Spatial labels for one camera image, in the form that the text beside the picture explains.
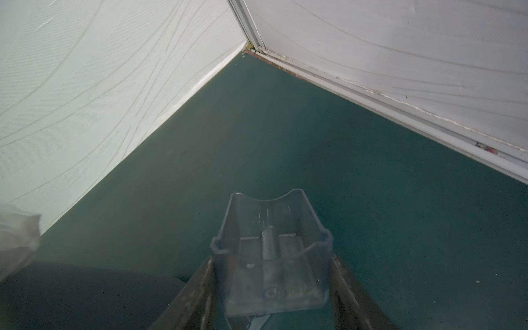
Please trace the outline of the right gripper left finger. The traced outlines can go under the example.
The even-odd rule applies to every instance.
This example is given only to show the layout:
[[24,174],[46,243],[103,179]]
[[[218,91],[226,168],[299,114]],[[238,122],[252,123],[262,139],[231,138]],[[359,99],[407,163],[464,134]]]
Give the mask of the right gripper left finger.
[[149,330],[213,329],[216,304],[214,272],[213,260],[207,257]]

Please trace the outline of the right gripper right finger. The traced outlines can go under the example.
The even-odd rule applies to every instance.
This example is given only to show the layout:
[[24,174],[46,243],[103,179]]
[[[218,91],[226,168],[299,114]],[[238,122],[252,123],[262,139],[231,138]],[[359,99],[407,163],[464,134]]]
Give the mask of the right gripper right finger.
[[331,262],[330,299],[335,329],[398,330],[335,254]]

